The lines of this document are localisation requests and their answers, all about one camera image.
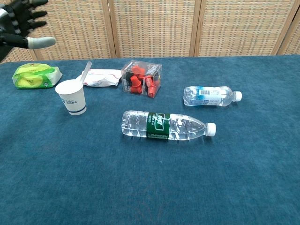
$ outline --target wicker panel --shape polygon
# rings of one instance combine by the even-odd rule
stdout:
[[[291,39],[287,44],[284,54],[300,54],[300,10],[298,11],[297,20],[295,20],[295,30],[291,34]]]
[[[1,62],[16,62],[16,61],[33,61],[30,50],[22,48],[14,48],[6,58]]]
[[[195,0],[109,0],[109,3],[117,56],[189,56]]]
[[[202,0],[196,56],[271,55],[294,0]]]
[[[56,45],[36,50],[39,59],[111,57],[102,1],[52,0],[38,9],[48,12],[45,17],[48,24],[34,31],[33,35],[54,36],[57,39]]]

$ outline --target wooden frame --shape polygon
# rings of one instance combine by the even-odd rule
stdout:
[[[108,0],[109,4],[109,10],[110,10],[110,20],[112,25],[112,35],[113,35],[113,41],[114,41],[114,48],[116,52],[116,57],[120,58],[120,46],[118,41],[118,30],[117,30],[117,22],[116,22],[116,14],[114,11],[114,4],[113,0]]]
[[[300,23],[300,8],[294,18],[294,21],[292,22],[288,32],[286,33],[286,36],[285,36],[285,39],[283,40],[278,52],[277,52],[277,55],[283,55],[286,51],[286,48],[288,46],[288,44],[290,43],[290,40],[293,36],[293,34],[295,33],[295,30],[298,26],[298,24]]]
[[[108,0],[101,0],[102,2],[102,8],[104,13],[104,21],[106,25],[106,32],[108,37],[108,44],[109,49],[111,52],[111,57],[116,58],[116,49],[115,49],[115,43],[114,43],[114,37],[113,37],[113,27],[111,22],[111,16],[109,15],[109,7],[108,7]]]
[[[200,47],[200,37],[201,37],[201,30],[203,26],[203,20],[204,20],[204,12],[206,7],[206,0],[201,0],[200,5],[200,12],[199,12],[199,19],[198,19],[198,26],[197,26],[197,35],[195,40],[195,49],[194,49],[194,56],[199,56],[199,47]]]
[[[280,35],[278,37],[278,40],[277,40],[277,42],[276,42],[276,44],[274,46],[274,49],[273,49],[271,55],[276,55],[277,54],[277,52],[278,52],[278,50],[280,48],[280,45],[282,44],[282,41],[283,41],[284,37],[287,35],[287,31],[288,31],[288,29],[289,29],[289,27],[290,27],[290,25],[292,23],[292,20],[293,20],[296,12],[298,10],[299,5],[300,5],[300,0],[296,0],[294,2],[293,6],[292,6],[292,9],[291,9],[291,11],[290,11],[287,19],[286,19],[286,22],[285,22],[285,24],[284,24],[284,26],[282,28],[282,31],[281,31],[281,33],[280,33]]]
[[[39,59],[36,52],[34,51],[34,49],[29,49],[29,54],[31,55],[32,59],[34,61],[37,61],[37,60],[43,60],[43,59]]]
[[[192,35],[191,35],[191,44],[189,48],[189,56],[193,57],[195,52],[196,45],[196,37],[199,25],[199,13],[200,13],[200,5],[201,0],[195,0],[195,10],[194,10],[194,19],[193,19],[193,27],[192,27]]]

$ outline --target clear plastic box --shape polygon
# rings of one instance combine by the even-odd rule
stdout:
[[[154,98],[161,85],[161,64],[131,60],[122,72],[123,90]]]

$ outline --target plastic bottle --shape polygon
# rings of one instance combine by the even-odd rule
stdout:
[[[231,102],[242,99],[240,91],[232,91],[229,87],[191,86],[184,89],[183,102],[188,106],[219,105],[227,106]]]
[[[128,136],[169,140],[190,140],[202,135],[214,136],[216,125],[185,115],[155,112],[126,111],[122,118],[122,132]]]

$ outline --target white paper cup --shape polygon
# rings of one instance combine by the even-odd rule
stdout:
[[[77,116],[86,111],[83,84],[78,80],[66,80],[55,87],[62,102],[71,115]]]

